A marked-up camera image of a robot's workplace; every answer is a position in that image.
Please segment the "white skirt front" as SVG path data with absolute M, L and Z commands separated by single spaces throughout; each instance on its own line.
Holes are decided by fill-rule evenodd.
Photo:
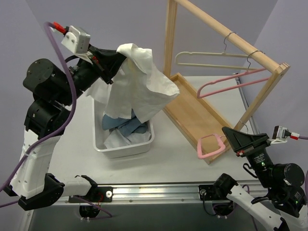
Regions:
M 150 137 L 151 134 L 148 131 L 145 133 L 131 133 L 127 137 L 124 137 L 118 129 L 115 129 L 111 131 L 103 144 L 107 149 L 120 148 L 147 142 Z

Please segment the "pink hanger back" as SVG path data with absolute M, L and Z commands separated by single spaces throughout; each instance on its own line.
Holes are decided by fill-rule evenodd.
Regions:
M 208 119 L 195 121 L 193 130 L 196 135 L 196 153 L 200 160 L 212 163 L 225 155 L 235 157 L 231 145 L 221 130 L 222 127 L 234 126 L 227 121 L 222 123 Z

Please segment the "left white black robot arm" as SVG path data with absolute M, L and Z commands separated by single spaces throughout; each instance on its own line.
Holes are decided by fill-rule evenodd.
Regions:
M 51 206 L 66 196 L 93 201 L 98 185 L 90 177 L 76 175 L 61 181 L 48 172 L 54 148 L 70 118 L 68 107 L 77 103 L 65 73 L 52 61 L 38 59 L 29 66 L 23 85 L 32 92 L 34 100 L 24 122 L 18 169 L 4 184 L 4 191 L 18 196 L 18 204 L 25 211 Z

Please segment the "cream white hanger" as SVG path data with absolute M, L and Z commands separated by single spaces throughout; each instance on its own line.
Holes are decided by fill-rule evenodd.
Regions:
M 219 58 L 230 59 L 247 59 L 250 61 L 250 58 L 246 54 L 238 54 L 238 53 L 228 53 L 227 52 L 227 40 L 229 40 L 230 35 L 236 34 L 235 32 L 230 32 L 223 41 L 224 50 L 222 52 L 204 52 L 204 51 L 181 51 L 175 56 L 175 64 L 181 66 L 193 66 L 193 67 L 205 67 L 205 68 L 217 68 L 217 69 L 232 69 L 232 70 L 245 70 L 245 71 L 253 71 L 257 70 L 248 65 L 248 67 L 243 67 L 239 65 L 231 65 L 231 64 L 215 64 L 214 61 L 218 61 Z M 183 59 L 183 57 L 201 57 L 200 62 L 188 62 Z

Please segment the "white pleated skirt back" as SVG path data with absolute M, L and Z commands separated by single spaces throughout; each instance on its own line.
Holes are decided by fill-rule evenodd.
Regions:
M 130 119 L 135 114 L 144 123 L 174 100 L 180 90 L 156 68 L 151 49 L 127 43 L 116 51 L 126 59 L 113 77 L 112 85 L 98 79 L 85 95 L 104 104 L 104 112 L 111 118 Z

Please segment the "blue denim skirt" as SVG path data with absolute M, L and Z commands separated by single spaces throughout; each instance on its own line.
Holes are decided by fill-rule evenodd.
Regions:
M 132 133 L 144 134 L 148 131 L 147 123 L 142 123 L 137 119 L 133 110 L 131 110 L 131 118 L 111 118 L 104 114 L 102 118 L 103 130 L 118 129 L 121 135 L 128 137 Z

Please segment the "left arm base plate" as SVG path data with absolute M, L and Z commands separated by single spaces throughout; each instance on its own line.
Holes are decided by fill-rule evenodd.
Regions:
M 92 203 L 109 203 L 112 202 L 113 199 L 113 188 L 106 187 L 92 187 L 88 186 L 72 186 L 68 189 L 65 189 L 64 193 L 69 197 L 69 203 L 78 203 L 80 200 L 74 198 L 73 196 L 80 197 L 86 201 Z

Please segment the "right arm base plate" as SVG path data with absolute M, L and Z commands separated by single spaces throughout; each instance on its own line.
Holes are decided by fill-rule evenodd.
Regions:
M 219 199 L 212 184 L 201 184 L 198 186 L 198 190 L 201 201 L 212 201 Z

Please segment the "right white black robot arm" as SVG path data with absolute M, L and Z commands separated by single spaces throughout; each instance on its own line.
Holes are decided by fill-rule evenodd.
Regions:
M 232 150 L 248 160 L 267 194 L 254 198 L 230 175 L 223 173 L 213 184 L 214 194 L 229 199 L 247 211 L 269 231 L 306 231 L 308 229 L 308 201 L 302 185 L 305 174 L 294 163 L 274 164 L 266 148 L 284 143 L 287 138 L 299 139 L 299 134 L 276 126 L 272 138 L 266 133 L 252 135 L 223 127 Z

